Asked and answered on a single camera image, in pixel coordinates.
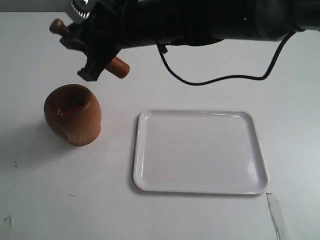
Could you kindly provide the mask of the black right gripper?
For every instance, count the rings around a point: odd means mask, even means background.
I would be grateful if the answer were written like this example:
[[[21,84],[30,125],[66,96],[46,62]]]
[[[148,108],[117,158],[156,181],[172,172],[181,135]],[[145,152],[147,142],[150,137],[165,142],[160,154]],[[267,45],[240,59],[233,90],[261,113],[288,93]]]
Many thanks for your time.
[[[67,49],[85,52],[86,64],[77,75],[97,81],[122,49],[185,44],[185,14],[181,0],[82,1],[86,19],[59,22],[59,42]]]

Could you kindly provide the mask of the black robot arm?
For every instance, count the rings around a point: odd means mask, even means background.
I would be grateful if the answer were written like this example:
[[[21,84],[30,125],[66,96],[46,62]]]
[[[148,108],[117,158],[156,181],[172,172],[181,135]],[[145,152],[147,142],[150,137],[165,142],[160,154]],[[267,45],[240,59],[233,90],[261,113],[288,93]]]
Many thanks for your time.
[[[87,82],[103,71],[125,78],[123,49],[156,45],[201,47],[223,40],[279,42],[266,79],[286,42],[297,32],[320,29],[317,0],[72,0],[72,23],[55,19],[49,30],[67,49],[85,54],[78,75]]]

